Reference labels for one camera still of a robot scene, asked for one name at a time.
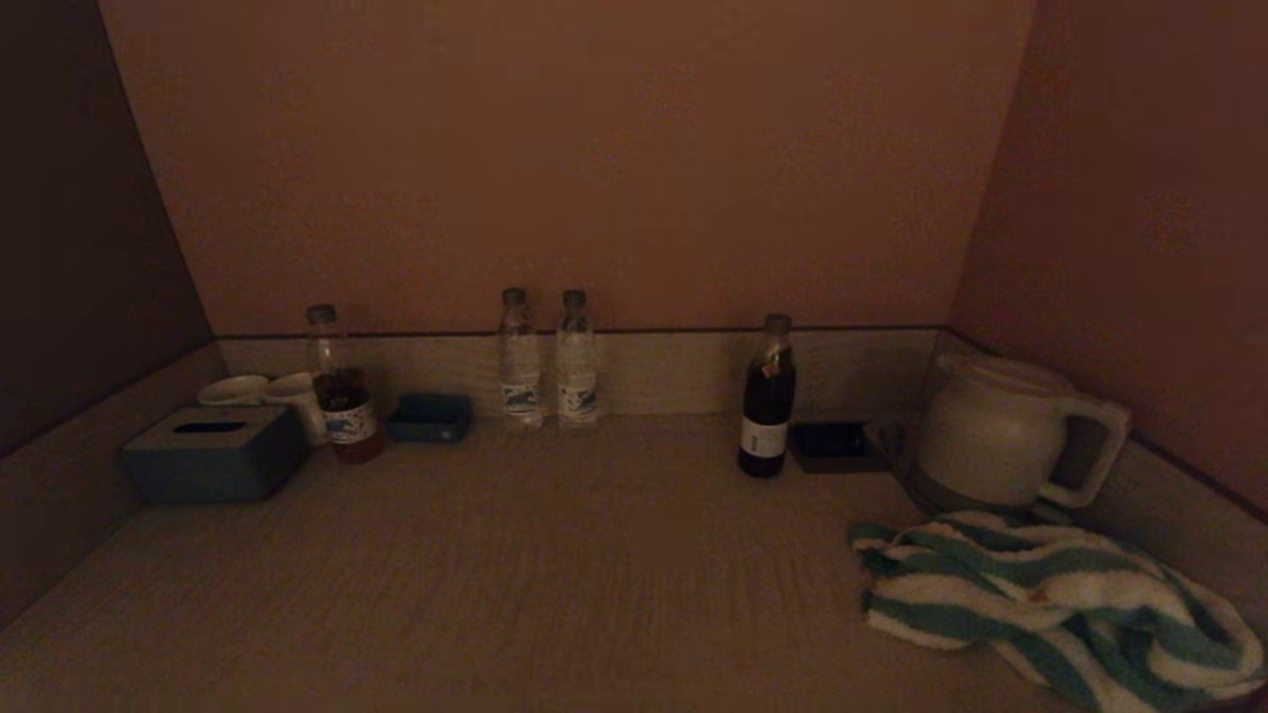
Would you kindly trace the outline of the teal white striped towel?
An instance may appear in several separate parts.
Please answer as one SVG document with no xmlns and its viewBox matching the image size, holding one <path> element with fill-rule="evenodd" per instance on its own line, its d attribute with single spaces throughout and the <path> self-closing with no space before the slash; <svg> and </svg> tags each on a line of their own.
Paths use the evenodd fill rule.
<svg viewBox="0 0 1268 713">
<path fill-rule="evenodd" d="M 940 651 L 988 646 L 1093 713 L 1191 713 L 1268 685 L 1239 610 L 1122 540 L 993 513 L 907 529 L 857 521 L 866 623 Z"/>
</svg>

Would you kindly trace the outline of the clear water bottle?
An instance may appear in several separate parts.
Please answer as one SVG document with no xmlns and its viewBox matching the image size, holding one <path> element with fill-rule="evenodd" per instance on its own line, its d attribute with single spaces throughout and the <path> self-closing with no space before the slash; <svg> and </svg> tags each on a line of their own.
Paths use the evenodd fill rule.
<svg viewBox="0 0 1268 713">
<path fill-rule="evenodd" d="M 503 419 L 519 430 L 540 429 L 541 351 L 527 303 L 520 287 L 503 288 L 498 326 L 500 387 Z"/>
<path fill-rule="evenodd" d="M 558 420 L 562 429 L 585 430 L 598 421 L 596 334 L 585 291 L 567 289 L 563 307 L 554 340 Z"/>
</svg>

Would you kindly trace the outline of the full dark tea bottle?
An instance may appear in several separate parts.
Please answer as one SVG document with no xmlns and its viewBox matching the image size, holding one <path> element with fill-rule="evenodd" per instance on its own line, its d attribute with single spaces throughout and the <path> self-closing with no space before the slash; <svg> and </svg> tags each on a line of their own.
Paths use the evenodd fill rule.
<svg viewBox="0 0 1268 713">
<path fill-rule="evenodd" d="M 787 461 L 798 379 L 791 332 L 792 317 L 787 313 L 767 315 L 765 339 L 746 370 L 737 461 L 743 473 L 753 478 L 776 477 Z"/>
</svg>

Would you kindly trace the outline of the small teal tray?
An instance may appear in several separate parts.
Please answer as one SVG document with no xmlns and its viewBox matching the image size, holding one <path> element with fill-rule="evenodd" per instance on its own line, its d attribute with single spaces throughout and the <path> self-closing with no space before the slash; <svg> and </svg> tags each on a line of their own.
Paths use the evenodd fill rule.
<svg viewBox="0 0 1268 713">
<path fill-rule="evenodd" d="M 473 403 L 467 395 L 403 393 L 385 420 L 396 442 L 456 444 L 470 431 Z"/>
</svg>

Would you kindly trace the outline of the small black tray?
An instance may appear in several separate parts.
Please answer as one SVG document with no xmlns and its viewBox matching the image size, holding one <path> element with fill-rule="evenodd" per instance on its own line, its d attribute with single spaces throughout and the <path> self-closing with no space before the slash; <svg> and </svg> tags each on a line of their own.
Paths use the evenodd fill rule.
<svg viewBox="0 0 1268 713">
<path fill-rule="evenodd" d="M 796 422 L 790 429 L 790 450 L 805 473 L 846 474 L 884 472 L 891 468 L 888 455 L 865 430 L 866 422 Z"/>
</svg>

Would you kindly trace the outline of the half-full tea bottle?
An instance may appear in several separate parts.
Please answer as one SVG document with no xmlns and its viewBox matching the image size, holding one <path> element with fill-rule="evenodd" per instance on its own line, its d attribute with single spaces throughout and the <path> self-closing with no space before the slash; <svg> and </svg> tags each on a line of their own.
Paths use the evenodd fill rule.
<svg viewBox="0 0 1268 713">
<path fill-rule="evenodd" d="M 308 365 L 332 450 L 345 464 L 375 461 L 385 450 L 366 370 L 333 304 L 306 308 Z"/>
</svg>

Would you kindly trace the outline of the grey kettle base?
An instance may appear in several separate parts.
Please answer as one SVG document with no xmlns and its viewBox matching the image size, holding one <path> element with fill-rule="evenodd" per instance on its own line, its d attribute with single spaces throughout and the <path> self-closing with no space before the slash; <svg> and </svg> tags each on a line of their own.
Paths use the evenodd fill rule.
<svg viewBox="0 0 1268 713">
<path fill-rule="evenodd" d="M 1074 525 L 1074 518 L 1065 510 L 1042 499 L 1026 506 L 1000 506 L 969 499 L 947 490 L 942 483 L 937 483 L 923 474 L 918 466 L 902 466 L 896 469 L 896 482 L 915 506 L 929 514 L 981 511 L 1000 516 L 1011 516 L 1028 523 L 1047 525 Z"/>
</svg>

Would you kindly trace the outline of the white cup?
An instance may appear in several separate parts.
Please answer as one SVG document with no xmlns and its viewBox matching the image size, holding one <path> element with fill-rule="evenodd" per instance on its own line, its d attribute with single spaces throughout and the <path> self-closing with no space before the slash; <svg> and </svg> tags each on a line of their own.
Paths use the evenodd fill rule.
<svg viewBox="0 0 1268 713">
<path fill-rule="evenodd" d="M 270 379 L 257 374 L 228 377 L 205 384 L 198 391 L 197 402 L 208 409 L 259 406 L 265 403 L 268 384 Z"/>
<path fill-rule="evenodd" d="M 307 370 L 270 381 L 262 398 L 270 405 L 285 405 L 302 421 L 306 438 L 312 448 L 326 447 L 330 443 L 327 424 L 314 389 L 314 379 Z"/>
</svg>

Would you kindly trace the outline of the white electric kettle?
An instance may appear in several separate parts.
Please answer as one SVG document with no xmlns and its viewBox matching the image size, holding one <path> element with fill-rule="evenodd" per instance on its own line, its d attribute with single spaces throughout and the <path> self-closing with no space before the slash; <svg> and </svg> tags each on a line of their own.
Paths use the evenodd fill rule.
<svg viewBox="0 0 1268 713">
<path fill-rule="evenodd" d="M 945 381 L 915 422 L 907 466 L 961 496 L 1000 506 L 1038 500 L 1085 507 L 1110 478 L 1131 428 L 1129 409 L 1079 392 L 1065 377 L 1028 364 L 942 354 Z M 1068 421 L 1090 420 L 1104 436 L 1075 487 L 1054 480 L 1070 444 Z"/>
</svg>

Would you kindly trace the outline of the grey tissue box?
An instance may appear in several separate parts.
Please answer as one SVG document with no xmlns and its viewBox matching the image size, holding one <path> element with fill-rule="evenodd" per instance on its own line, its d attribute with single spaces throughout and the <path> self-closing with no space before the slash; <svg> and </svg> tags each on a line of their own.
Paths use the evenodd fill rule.
<svg viewBox="0 0 1268 713">
<path fill-rule="evenodd" d="M 120 450 L 151 504 L 236 504 L 273 497 L 311 448 L 285 406 L 180 409 Z"/>
</svg>

